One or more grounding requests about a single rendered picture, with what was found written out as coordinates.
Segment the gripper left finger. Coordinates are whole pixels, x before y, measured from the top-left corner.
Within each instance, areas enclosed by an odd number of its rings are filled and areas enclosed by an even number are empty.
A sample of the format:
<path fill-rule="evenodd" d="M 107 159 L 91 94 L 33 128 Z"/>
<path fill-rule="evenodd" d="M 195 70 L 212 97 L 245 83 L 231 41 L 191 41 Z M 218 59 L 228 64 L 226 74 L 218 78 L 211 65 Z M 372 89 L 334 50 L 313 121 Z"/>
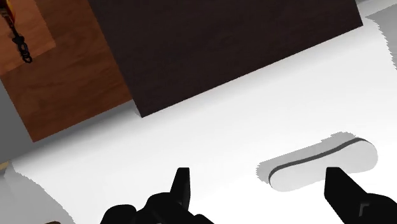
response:
<path fill-rule="evenodd" d="M 189 212 L 190 196 L 190 169 L 180 167 L 169 192 L 150 196 L 140 210 L 130 204 L 110 207 L 100 224 L 214 224 Z"/>

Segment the white oblong object dark band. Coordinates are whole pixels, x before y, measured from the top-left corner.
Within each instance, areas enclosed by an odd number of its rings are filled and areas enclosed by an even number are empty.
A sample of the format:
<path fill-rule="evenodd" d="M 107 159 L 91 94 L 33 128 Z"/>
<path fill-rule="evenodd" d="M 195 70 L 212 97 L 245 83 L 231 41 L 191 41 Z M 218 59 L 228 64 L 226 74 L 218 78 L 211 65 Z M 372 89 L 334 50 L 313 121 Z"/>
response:
<path fill-rule="evenodd" d="M 269 172 L 268 183 L 276 191 L 290 192 L 324 180 L 329 167 L 360 173 L 373 169 L 378 159 L 376 147 L 356 137 L 330 150 L 276 166 Z"/>

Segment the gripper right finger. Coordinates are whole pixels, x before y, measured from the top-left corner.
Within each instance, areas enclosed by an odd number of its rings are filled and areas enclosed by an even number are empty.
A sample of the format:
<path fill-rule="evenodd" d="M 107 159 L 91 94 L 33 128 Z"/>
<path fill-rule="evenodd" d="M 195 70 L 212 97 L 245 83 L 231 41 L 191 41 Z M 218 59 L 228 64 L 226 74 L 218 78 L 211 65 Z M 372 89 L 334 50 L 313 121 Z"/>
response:
<path fill-rule="evenodd" d="M 324 197 L 344 224 L 397 224 L 397 202 L 364 191 L 339 167 L 326 169 Z"/>

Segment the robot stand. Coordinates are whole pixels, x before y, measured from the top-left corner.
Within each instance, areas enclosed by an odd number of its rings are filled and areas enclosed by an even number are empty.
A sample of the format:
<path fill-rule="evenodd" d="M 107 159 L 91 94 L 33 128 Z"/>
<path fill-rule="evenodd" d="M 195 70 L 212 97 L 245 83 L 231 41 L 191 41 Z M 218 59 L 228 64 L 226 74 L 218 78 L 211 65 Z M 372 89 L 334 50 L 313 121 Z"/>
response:
<path fill-rule="evenodd" d="M 355 0 L 88 0 L 141 116 L 361 27 Z"/>

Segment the brown wooden cabinet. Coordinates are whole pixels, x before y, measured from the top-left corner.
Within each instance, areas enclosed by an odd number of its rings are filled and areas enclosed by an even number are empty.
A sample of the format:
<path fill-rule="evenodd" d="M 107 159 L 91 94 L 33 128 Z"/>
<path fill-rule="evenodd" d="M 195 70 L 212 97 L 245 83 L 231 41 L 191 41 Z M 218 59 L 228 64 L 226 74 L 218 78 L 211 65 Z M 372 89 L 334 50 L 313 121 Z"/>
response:
<path fill-rule="evenodd" d="M 10 0 L 32 62 L 0 25 L 0 81 L 32 141 L 130 100 L 88 0 Z"/>

